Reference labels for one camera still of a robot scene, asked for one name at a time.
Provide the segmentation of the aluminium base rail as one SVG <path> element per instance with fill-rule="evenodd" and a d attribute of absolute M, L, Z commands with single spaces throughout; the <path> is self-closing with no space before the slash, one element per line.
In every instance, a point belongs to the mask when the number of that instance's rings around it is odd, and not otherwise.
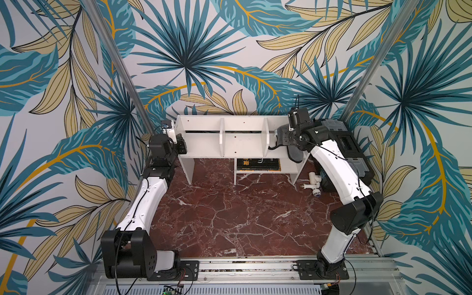
<path fill-rule="evenodd" d="M 339 275 L 312 271 L 314 256 L 182 259 L 183 295 L 406 295 L 392 258 L 349 254 Z"/>

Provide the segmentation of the left aluminium corner post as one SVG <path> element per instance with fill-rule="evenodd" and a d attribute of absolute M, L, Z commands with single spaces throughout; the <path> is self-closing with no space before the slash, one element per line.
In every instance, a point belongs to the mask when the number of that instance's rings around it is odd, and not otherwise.
<path fill-rule="evenodd" d="M 83 5 L 89 14 L 92 24 L 95 26 L 97 33 L 102 39 L 104 47 L 108 51 L 111 61 L 116 66 L 116 71 L 119 77 L 121 78 L 126 91 L 130 95 L 130 99 L 135 105 L 135 109 L 138 115 L 141 117 L 145 129 L 147 130 L 147 133 L 152 134 L 154 132 L 154 124 L 150 121 L 145 111 L 140 96 L 136 91 L 135 85 L 120 55 L 119 49 L 112 37 L 111 29 L 108 28 L 106 21 L 100 12 L 97 2 L 92 0 L 85 0 L 83 1 Z"/>

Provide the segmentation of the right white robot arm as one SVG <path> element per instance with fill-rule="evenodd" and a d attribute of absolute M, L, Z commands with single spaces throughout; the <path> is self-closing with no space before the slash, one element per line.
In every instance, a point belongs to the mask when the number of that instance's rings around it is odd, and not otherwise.
<path fill-rule="evenodd" d="M 275 131 L 277 149 L 280 146 L 294 147 L 309 152 L 326 172 L 340 197 L 342 206 L 330 213 L 333 224 L 328 239 L 317 253 L 314 269 L 327 278 L 342 268 L 345 254 L 355 236 L 375 216 L 384 198 L 379 192 L 371 192 L 343 156 L 338 142 L 324 126 L 301 129 L 288 124 Z"/>

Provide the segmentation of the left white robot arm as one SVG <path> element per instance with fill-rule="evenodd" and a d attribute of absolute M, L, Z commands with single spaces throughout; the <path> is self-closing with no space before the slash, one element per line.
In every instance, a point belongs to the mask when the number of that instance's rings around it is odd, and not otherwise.
<path fill-rule="evenodd" d="M 116 229 L 106 231 L 100 240 L 103 264 L 109 279 L 153 279 L 179 273 L 176 250 L 157 250 L 149 232 L 157 208 L 175 174 L 175 161 L 187 153 L 182 135 L 153 135 L 150 157 L 136 200 Z"/>

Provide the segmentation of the aluminium corner post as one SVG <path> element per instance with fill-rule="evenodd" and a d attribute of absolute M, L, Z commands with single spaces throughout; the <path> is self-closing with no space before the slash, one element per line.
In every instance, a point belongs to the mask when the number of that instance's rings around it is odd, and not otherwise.
<path fill-rule="evenodd" d="M 360 100 L 361 95 L 364 93 L 365 88 L 368 86 L 371 78 L 377 71 L 378 67 L 380 67 L 380 65 L 382 64 L 384 58 L 388 54 L 391 47 L 396 42 L 397 38 L 403 30 L 403 27 L 407 23 L 410 15 L 414 12 L 419 2 L 419 0 L 406 1 L 405 4 L 401 7 L 398 17 L 392 22 L 392 27 L 387 31 L 385 39 L 380 43 L 376 54 L 373 56 L 372 62 L 369 64 L 359 84 L 356 86 L 352 97 L 345 105 L 345 108 L 339 120 L 344 122 L 348 120 L 358 101 Z"/>
<path fill-rule="evenodd" d="M 135 109 L 138 115 L 141 117 L 145 129 L 147 130 L 147 133 L 152 134 L 154 132 L 154 124 L 150 121 L 145 111 L 140 96 L 136 91 L 135 85 L 120 55 L 119 49 L 112 37 L 111 29 L 108 28 L 106 21 L 100 12 L 97 2 L 92 0 L 85 0 L 83 1 L 83 5 L 89 14 L 92 24 L 95 26 L 97 33 L 102 39 L 104 47 L 108 51 L 111 61 L 116 66 L 116 71 L 119 77 L 121 78 L 126 91 L 130 95 L 130 99 L 135 105 Z"/>

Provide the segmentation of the dark grey green cloth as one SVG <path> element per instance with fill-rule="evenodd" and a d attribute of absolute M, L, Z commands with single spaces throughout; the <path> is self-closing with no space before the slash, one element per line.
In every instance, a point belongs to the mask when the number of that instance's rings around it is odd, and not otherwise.
<path fill-rule="evenodd" d="M 304 152 L 297 146 L 287 146 L 288 158 L 294 163 L 302 163 L 304 161 Z"/>

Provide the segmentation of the white wooden bookshelf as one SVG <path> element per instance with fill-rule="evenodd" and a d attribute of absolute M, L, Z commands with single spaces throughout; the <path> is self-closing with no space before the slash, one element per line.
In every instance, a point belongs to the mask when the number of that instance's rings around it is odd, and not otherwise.
<path fill-rule="evenodd" d="M 216 116 L 179 115 L 174 131 L 182 135 L 187 153 L 179 156 L 186 179 L 192 183 L 196 159 L 279 159 L 280 169 L 275 174 L 290 175 L 295 184 L 309 154 L 302 162 L 293 162 L 286 147 L 275 146 L 275 131 L 286 125 L 286 116 Z"/>

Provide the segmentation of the black yellow book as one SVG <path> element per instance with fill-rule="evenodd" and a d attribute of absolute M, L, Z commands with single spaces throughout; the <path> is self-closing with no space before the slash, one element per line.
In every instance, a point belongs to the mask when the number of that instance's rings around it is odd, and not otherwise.
<path fill-rule="evenodd" d="M 236 167 L 237 170 L 251 172 L 279 172 L 281 170 L 279 159 L 237 159 Z"/>

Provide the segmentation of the right aluminium corner post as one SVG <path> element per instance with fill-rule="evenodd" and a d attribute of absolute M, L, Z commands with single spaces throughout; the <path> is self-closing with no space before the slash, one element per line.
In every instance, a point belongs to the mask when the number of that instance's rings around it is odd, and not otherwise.
<path fill-rule="evenodd" d="M 376 54 L 373 56 L 372 62 L 369 64 L 359 84 L 356 86 L 352 97 L 345 105 L 345 108 L 339 120 L 344 122 L 348 120 L 358 101 L 360 100 L 361 95 L 364 93 L 365 88 L 368 86 L 371 78 L 377 71 L 378 67 L 380 67 L 380 65 L 382 64 L 384 58 L 388 54 L 391 47 L 396 42 L 397 38 L 403 30 L 403 27 L 407 23 L 410 15 L 414 12 L 419 2 L 419 0 L 406 1 L 405 4 L 401 7 L 398 17 L 392 22 L 392 27 L 387 31 L 385 39 L 380 43 Z"/>

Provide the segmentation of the white pvc pipe fitting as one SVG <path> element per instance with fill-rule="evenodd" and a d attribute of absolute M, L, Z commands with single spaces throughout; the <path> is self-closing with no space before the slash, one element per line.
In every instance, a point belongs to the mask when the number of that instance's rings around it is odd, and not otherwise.
<path fill-rule="evenodd" d="M 310 189 L 312 191 L 313 196 L 319 197 L 321 196 L 322 192 L 320 190 L 322 182 L 322 177 L 320 175 L 316 175 L 315 172 L 309 173 L 309 183 L 303 184 L 303 189 Z"/>

